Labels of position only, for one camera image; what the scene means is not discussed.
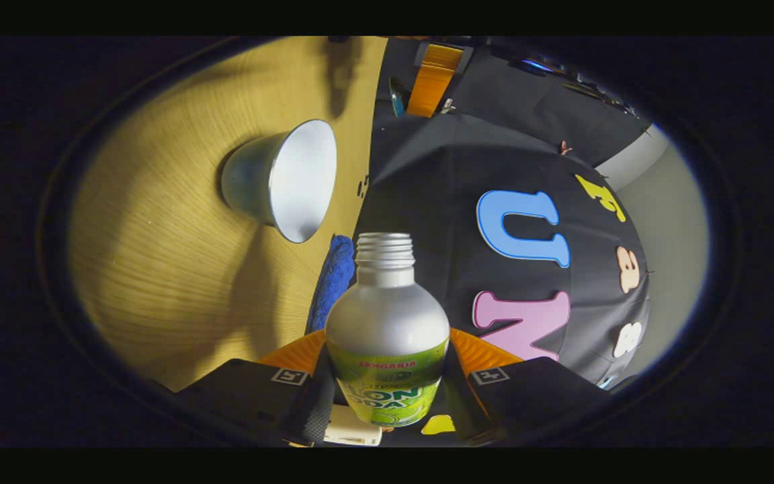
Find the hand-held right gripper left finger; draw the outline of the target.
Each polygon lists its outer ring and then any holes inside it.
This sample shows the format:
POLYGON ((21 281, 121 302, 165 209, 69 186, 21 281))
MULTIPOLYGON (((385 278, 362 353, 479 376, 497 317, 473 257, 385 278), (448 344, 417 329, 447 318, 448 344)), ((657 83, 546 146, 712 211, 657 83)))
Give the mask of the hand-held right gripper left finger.
POLYGON ((334 404, 325 331, 314 331, 258 362, 233 358, 175 393, 224 435, 250 444, 323 443, 334 404))

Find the silver green label water bottle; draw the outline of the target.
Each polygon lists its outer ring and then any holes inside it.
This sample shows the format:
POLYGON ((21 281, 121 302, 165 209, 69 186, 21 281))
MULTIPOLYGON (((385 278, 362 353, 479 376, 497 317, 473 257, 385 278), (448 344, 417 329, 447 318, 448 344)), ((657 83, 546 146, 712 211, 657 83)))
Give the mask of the silver green label water bottle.
POLYGON ((356 281, 325 325, 335 380, 363 422, 414 425, 441 383, 451 331, 445 310, 415 280, 409 234, 359 234, 354 263, 356 281))

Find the white toaster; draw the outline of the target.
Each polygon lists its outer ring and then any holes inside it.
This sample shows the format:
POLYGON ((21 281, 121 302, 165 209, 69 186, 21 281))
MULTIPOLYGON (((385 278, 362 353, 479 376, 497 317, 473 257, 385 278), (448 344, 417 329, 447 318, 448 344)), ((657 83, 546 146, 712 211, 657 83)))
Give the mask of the white toaster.
POLYGON ((347 446, 376 447, 381 443, 383 429, 359 419, 348 405, 332 405, 331 417, 323 442, 347 446))

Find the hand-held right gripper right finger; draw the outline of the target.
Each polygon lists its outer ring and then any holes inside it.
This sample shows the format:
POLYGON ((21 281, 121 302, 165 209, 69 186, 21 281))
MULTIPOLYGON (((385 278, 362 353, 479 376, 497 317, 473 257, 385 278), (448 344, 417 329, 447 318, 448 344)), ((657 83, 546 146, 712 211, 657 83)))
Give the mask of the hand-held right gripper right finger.
POLYGON ((546 356, 522 360, 465 331, 449 331, 447 413, 467 444, 555 444, 609 407, 612 395, 546 356))

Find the blue towel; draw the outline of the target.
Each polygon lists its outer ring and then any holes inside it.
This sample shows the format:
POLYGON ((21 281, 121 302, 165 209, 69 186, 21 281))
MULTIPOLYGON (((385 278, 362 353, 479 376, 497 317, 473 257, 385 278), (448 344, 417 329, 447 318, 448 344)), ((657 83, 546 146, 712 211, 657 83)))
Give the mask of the blue towel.
POLYGON ((332 236, 325 263, 322 265, 316 287, 314 287, 305 327, 306 334, 323 330, 326 327, 329 313, 336 301, 348 289, 355 272, 353 255, 352 239, 341 234, 332 236))

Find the black backdrop cloth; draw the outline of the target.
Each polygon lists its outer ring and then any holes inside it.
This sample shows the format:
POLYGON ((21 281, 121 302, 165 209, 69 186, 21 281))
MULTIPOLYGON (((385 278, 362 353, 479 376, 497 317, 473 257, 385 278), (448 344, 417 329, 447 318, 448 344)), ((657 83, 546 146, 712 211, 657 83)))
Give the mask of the black backdrop cloth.
MULTIPOLYGON (((611 393, 648 326, 649 275, 635 221, 599 168, 649 121, 495 50, 475 54, 449 97, 451 114, 396 118, 381 80, 357 232, 408 233, 417 282, 452 327, 611 393), (561 156, 563 140, 572 150, 561 156)), ((420 426, 442 433, 447 422, 442 382, 420 426)))

